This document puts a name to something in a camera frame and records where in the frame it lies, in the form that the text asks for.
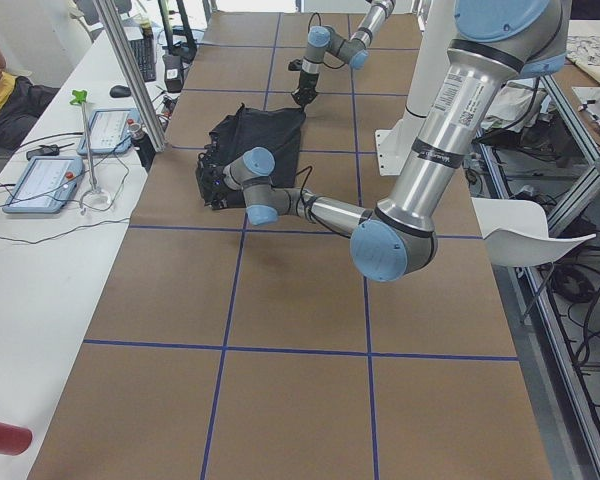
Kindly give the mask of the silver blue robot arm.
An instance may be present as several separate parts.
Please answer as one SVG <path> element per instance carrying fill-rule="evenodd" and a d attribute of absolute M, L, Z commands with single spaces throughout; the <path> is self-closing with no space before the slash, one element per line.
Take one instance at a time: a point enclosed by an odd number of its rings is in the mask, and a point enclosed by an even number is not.
<path fill-rule="evenodd" d="M 196 169 L 201 196 L 207 206 L 221 209 L 231 192 L 241 193 L 255 226 L 295 215 L 347 237 L 356 268 L 377 282 L 424 268 L 437 250 L 433 213 L 496 94 L 512 79 L 563 66 L 570 10 L 567 1 L 455 3 L 445 49 L 449 67 L 391 193 L 374 209 L 303 187 L 275 187 L 274 156 L 264 146 L 224 161 L 201 156 Z"/>
<path fill-rule="evenodd" d="M 368 13 L 349 39 L 342 37 L 331 26 L 315 25 L 308 29 L 303 58 L 291 61 L 288 65 L 290 71 L 299 72 L 298 86 L 291 96 L 301 109 L 312 103 L 318 95 L 316 87 L 320 66 L 324 64 L 326 54 L 354 70 L 364 66 L 369 56 L 369 46 L 395 8 L 393 0 L 374 0 L 369 4 Z"/>

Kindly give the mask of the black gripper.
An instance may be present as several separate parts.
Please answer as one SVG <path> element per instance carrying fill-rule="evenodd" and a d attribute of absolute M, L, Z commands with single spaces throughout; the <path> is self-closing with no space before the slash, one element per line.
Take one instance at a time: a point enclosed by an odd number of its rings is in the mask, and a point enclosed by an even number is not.
<path fill-rule="evenodd" d="M 224 167 L 218 166 L 208 152 L 202 152 L 197 158 L 195 176 L 204 205 L 226 209 L 228 188 L 224 182 Z"/>
<path fill-rule="evenodd" d="M 298 87 L 291 94 L 292 99 L 298 106 L 307 106 L 315 100 L 318 96 L 316 90 L 318 80 L 318 73 L 308 73 L 304 70 L 300 71 Z"/>

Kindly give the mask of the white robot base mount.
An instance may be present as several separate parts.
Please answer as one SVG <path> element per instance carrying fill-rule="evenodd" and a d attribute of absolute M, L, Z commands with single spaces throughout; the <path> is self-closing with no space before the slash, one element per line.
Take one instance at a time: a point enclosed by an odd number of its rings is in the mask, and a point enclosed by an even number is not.
<path fill-rule="evenodd" d="M 403 116 L 390 130 L 376 130 L 376 153 L 381 176 L 401 173 L 413 141 L 423 126 L 449 69 L 447 48 L 457 30 L 453 0 L 421 1 L 428 7 L 417 15 L 423 29 L 415 70 L 407 95 Z"/>

